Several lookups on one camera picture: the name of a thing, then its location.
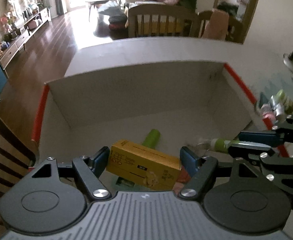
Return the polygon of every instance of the table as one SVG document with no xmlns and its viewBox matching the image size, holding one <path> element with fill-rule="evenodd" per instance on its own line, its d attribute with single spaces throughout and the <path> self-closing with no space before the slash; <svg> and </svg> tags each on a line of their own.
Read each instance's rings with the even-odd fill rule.
<svg viewBox="0 0 293 240">
<path fill-rule="evenodd" d="M 91 7 L 93 6 L 93 8 L 95 8 L 96 5 L 107 3 L 108 1 L 118 1 L 118 0 L 86 0 L 85 1 L 89 7 L 89 21 L 90 21 Z"/>
</svg>

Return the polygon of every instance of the yellow box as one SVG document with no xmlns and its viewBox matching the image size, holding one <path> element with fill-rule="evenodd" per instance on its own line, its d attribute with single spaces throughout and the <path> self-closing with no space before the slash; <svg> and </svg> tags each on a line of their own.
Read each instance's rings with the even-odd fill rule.
<svg viewBox="0 0 293 240">
<path fill-rule="evenodd" d="M 120 140 L 111 147 L 107 171 L 150 189 L 171 190 L 181 162 L 177 157 Z"/>
</svg>

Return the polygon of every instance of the wooden chair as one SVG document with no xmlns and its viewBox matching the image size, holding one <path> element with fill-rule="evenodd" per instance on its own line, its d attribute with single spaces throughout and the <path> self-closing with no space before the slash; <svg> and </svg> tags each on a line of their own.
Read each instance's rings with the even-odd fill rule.
<svg viewBox="0 0 293 240">
<path fill-rule="evenodd" d="M 145 16 L 148 18 L 147 30 L 145 24 L 141 24 L 145 22 Z M 182 6 L 137 4 L 129 8 L 128 21 L 129 38 L 168 35 L 195 37 L 198 29 L 197 15 Z"/>
<path fill-rule="evenodd" d="M 13 155 L 0 147 L 0 197 L 2 197 L 10 187 L 14 186 L 17 181 L 23 178 L 28 171 L 28 167 L 34 164 L 36 157 L 35 154 L 13 134 L 1 118 L 0 135 L 21 153 Z"/>
<path fill-rule="evenodd" d="M 210 20 L 212 13 L 213 13 L 212 11 L 203 11 L 198 14 L 199 32 L 197 33 L 199 34 L 198 35 L 199 38 L 202 37 L 204 33 L 205 25 L 207 21 Z M 243 43 L 243 41 L 240 40 L 242 29 L 243 29 L 243 24 L 230 16 L 228 34 L 226 35 L 225 40 L 235 42 L 235 43 Z"/>
</svg>

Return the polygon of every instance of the green object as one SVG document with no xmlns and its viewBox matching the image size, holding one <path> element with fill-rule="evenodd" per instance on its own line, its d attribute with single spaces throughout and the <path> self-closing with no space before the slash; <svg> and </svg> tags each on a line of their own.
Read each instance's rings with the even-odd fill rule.
<svg viewBox="0 0 293 240">
<path fill-rule="evenodd" d="M 143 146 L 154 149 L 160 139 L 160 132 L 157 129 L 152 129 L 144 139 Z"/>
<path fill-rule="evenodd" d="M 216 152 L 228 153 L 228 148 L 233 143 L 239 143 L 240 141 L 236 140 L 224 140 L 224 139 L 213 139 L 211 141 L 211 148 Z"/>
</svg>

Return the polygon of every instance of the wooden cabinet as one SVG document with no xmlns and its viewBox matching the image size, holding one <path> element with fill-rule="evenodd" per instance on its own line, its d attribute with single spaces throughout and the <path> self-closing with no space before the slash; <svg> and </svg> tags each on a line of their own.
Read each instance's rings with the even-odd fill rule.
<svg viewBox="0 0 293 240">
<path fill-rule="evenodd" d="M 17 47 L 20 48 L 21 45 L 24 45 L 24 43 L 26 42 L 26 39 L 27 38 L 29 38 L 29 32 L 26 30 L 25 32 L 23 32 L 21 34 L 21 36 L 15 42 L 15 44 L 17 45 Z"/>
<path fill-rule="evenodd" d="M 3 68 L 5 68 L 10 62 L 11 58 L 17 53 L 18 47 L 15 43 L 13 43 L 4 54 L 2 54 L 0 58 L 0 64 Z"/>
<path fill-rule="evenodd" d="M 37 17 L 40 17 L 42 23 L 35 29 L 29 30 L 28 23 Z M 2 69 L 5 70 L 7 65 L 10 63 L 14 55 L 22 48 L 25 49 L 25 43 L 29 38 L 47 21 L 51 21 L 50 11 L 47 8 L 41 9 L 37 14 L 30 16 L 25 23 L 19 28 L 21 30 L 21 35 L 19 35 L 15 40 L 10 42 L 9 48 L 7 48 L 3 54 L 0 56 L 0 65 Z"/>
</svg>

